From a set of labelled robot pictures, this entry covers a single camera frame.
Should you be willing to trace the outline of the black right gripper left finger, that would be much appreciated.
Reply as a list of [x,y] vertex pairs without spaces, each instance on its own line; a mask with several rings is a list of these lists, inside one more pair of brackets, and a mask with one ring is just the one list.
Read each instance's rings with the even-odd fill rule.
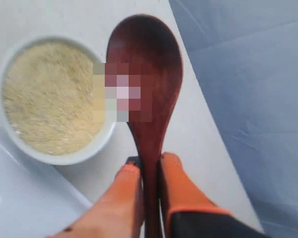
[[102,197],[54,238],[138,238],[143,224],[141,161],[129,157]]

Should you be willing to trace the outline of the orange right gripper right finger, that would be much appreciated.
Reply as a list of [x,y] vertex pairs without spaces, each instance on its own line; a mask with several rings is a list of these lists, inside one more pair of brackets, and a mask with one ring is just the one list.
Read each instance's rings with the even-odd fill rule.
[[160,194],[168,238],[264,238],[210,200],[185,173],[180,158],[160,159]]

